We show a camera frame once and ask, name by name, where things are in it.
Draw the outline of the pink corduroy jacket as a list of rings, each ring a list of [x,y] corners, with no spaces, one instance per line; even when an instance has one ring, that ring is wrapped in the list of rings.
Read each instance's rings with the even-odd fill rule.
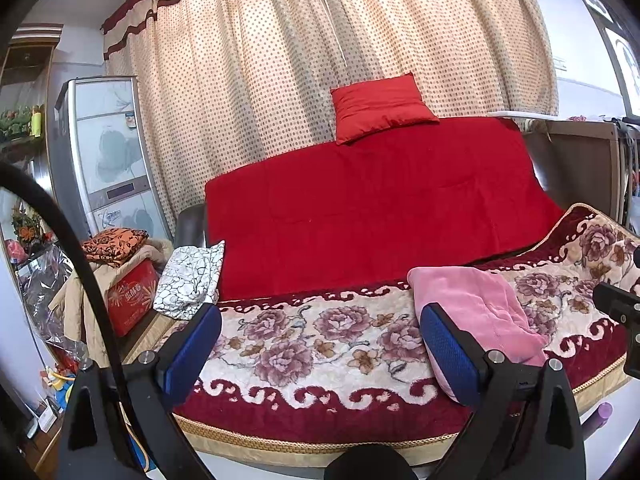
[[[417,266],[408,273],[420,327],[422,309],[437,302],[484,352],[501,351],[511,362],[541,366],[549,338],[536,333],[513,288],[499,274],[470,266]]]

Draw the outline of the white crackle pattern pillow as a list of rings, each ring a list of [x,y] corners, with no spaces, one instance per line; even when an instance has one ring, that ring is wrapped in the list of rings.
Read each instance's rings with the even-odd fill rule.
[[[153,309],[177,321],[190,321],[203,304],[216,304],[223,262],[223,240],[209,248],[176,248],[158,280]]]

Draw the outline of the dotted beige curtain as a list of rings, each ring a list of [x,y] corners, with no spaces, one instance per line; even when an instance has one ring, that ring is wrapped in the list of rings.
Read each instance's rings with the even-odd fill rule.
[[[439,117],[559,107],[537,0],[126,0],[102,32],[169,223],[208,180],[333,140],[349,84],[413,74]]]

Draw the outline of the silver refrigerator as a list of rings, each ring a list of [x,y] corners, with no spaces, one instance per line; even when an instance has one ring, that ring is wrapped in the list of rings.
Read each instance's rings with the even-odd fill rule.
[[[74,78],[62,85],[49,165],[58,206],[78,240],[109,228],[170,237],[139,115],[134,76]]]

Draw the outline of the red sofa throw blanket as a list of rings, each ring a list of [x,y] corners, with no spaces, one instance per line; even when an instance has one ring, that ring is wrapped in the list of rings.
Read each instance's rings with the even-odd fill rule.
[[[209,239],[224,244],[224,300],[344,290],[510,254],[562,214],[518,127],[487,117],[273,156],[210,180],[205,203]]]

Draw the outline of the dark leather sofa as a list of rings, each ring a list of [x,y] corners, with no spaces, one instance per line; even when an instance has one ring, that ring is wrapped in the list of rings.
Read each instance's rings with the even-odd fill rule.
[[[190,206],[178,214],[174,246],[207,246],[205,204]]]

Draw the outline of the floral plush seat blanket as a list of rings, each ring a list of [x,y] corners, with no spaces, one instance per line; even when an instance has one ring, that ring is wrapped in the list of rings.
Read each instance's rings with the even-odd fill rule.
[[[593,289],[639,288],[638,237],[577,204],[533,249],[484,263],[481,285],[514,301],[516,325],[561,361],[579,411],[625,385],[626,337]],[[438,460],[468,410],[439,385],[420,336],[424,269],[405,281],[227,300],[222,331],[181,429],[200,451],[264,465],[321,467],[349,445],[393,445]]]

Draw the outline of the red gift box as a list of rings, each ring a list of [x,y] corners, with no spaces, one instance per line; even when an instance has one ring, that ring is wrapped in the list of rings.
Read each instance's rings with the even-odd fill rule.
[[[115,335],[129,334],[153,305],[158,273],[145,259],[107,291],[107,311]]]

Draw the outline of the red cushion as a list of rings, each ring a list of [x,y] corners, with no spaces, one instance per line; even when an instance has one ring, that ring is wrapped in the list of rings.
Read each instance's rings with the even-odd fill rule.
[[[423,102],[413,73],[350,84],[333,89],[331,96],[337,144],[391,128],[439,122]]]

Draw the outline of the orange patterned folded cloth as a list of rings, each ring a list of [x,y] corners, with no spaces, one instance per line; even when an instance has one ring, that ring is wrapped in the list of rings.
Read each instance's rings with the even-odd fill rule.
[[[89,262],[122,266],[145,244],[149,234],[145,230],[109,228],[81,243]]]

